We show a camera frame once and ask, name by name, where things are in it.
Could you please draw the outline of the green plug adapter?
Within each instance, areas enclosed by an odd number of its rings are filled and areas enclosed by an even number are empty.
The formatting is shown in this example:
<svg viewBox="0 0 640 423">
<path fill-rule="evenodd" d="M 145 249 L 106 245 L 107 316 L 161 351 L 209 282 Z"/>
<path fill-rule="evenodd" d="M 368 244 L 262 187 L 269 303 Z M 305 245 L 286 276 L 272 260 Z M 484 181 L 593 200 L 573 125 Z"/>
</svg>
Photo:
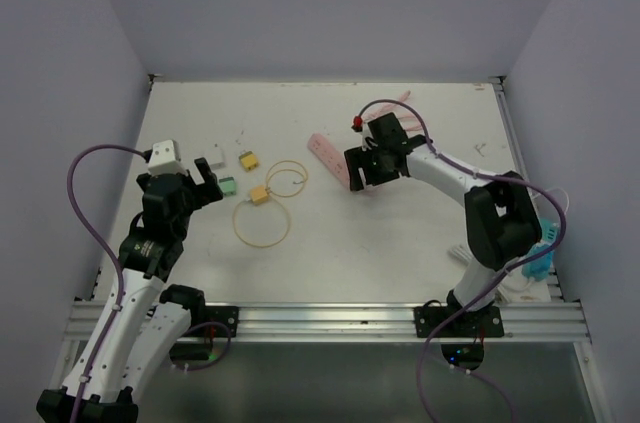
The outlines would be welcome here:
<svg viewBox="0 0 640 423">
<path fill-rule="evenodd" d="M 223 177 L 218 180 L 218 184 L 224 197 L 237 194 L 237 182 L 234 177 Z"/>
</svg>

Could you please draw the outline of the white plug adapter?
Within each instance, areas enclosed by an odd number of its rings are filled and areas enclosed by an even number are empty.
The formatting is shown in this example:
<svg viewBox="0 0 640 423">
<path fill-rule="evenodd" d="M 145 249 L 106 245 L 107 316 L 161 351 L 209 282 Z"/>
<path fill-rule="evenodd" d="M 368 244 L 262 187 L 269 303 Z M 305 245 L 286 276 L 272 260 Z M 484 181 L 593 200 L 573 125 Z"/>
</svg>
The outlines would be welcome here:
<svg viewBox="0 0 640 423">
<path fill-rule="evenodd" d="M 223 168 L 226 164 L 224 151 L 217 143 L 207 150 L 206 159 L 212 169 Z"/>
</svg>

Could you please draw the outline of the yellow plug with cable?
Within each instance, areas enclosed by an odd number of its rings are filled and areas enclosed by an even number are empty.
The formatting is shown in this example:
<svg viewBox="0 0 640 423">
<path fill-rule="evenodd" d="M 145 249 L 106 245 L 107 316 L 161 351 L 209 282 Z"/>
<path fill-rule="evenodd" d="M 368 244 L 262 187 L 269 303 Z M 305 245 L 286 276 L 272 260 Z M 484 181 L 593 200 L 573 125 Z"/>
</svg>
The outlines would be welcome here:
<svg viewBox="0 0 640 423">
<path fill-rule="evenodd" d="M 247 198 L 234 207 L 232 229 L 238 240 L 255 249 L 282 243 L 293 223 L 285 201 L 299 196 L 308 180 L 309 172 L 301 162 L 285 159 L 274 163 L 264 182 L 252 187 Z"/>
</svg>

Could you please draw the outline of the yellow plug adapter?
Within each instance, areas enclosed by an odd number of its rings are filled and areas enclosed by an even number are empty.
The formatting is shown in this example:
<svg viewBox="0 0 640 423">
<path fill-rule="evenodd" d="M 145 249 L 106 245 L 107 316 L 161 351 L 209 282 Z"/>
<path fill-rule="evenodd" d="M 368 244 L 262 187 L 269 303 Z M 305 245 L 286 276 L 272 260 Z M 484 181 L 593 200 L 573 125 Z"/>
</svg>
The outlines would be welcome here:
<svg viewBox="0 0 640 423">
<path fill-rule="evenodd" d="M 247 172 L 258 168 L 260 165 L 258 157 L 251 151 L 241 154 L 238 160 L 242 168 Z"/>
</svg>

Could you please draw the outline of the pink power strip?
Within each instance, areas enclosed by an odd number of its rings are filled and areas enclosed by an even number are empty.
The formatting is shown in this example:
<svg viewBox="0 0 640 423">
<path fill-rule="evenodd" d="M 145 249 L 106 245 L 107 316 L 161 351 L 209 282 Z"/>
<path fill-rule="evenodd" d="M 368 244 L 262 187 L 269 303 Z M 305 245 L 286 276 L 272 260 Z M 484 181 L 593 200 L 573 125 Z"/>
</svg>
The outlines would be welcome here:
<svg viewBox="0 0 640 423">
<path fill-rule="evenodd" d="M 376 109 L 369 109 L 364 114 L 364 121 L 368 122 L 385 114 L 394 113 L 407 133 L 421 132 L 422 128 L 417 118 L 408 110 L 401 109 L 392 103 L 383 103 Z M 350 178 L 344 152 L 339 151 L 326 136 L 313 133 L 307 143 L 307 148 L 326 167 L 326 169 L 347 190 L 350 190 Z"/>
</svg>

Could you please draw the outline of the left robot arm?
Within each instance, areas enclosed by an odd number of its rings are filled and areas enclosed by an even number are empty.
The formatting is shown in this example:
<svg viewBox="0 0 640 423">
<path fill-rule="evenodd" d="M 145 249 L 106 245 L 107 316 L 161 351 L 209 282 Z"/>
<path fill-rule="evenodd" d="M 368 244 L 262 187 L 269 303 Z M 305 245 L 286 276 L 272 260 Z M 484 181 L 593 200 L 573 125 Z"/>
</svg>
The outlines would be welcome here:
<svg viewBox="0 0 640 423">
<path fill-rule="evenodd" d="M 181 168 L 137 177 L 142 210 L 117 252 L 110 295 L 61 386 L 41 393 L 36 411 L 43 421 L 136 421 L 144 389 L 176 341 L 207 327 L 203 292 L 167 283 L 192 214 L 223 198 L 207 160 L 195 166 L 201 183 Z"/>
</svg>

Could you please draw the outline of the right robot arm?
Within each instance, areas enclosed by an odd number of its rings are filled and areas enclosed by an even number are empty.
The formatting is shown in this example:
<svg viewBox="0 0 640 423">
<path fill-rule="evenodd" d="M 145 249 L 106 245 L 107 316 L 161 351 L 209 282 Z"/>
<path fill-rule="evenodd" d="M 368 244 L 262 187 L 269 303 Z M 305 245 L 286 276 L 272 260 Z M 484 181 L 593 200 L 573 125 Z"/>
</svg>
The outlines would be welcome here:
<svg viewBox="0 0 640 423">
<path fill-rule="evenodd" d="M 427 137 L 408 136 L 392 113 L 368 122 L 356 116 L 352 129 L 362 139 L 360 146 L 344 152 L 352 192 L 406 177 L 440 191 L 464 210 L 472 258 L 449 294 L 445 322 L 454 334 L 470 334 L 481 323 L 480 310 L 494 301 L 494 279 L 542 238 L 524 180 L 513 171 L 482 177 L 433 151 Z"/>
</svg>

